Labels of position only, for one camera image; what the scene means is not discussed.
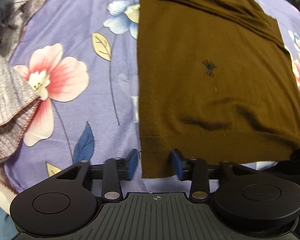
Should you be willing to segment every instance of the brown sweater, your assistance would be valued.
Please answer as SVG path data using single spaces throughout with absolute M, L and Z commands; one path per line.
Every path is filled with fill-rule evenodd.
M 173 174 L 173 148 L 218 164 L 300 147 L 291 58 L 254 0 L 140 0 L 138 68 L 145 178 Z

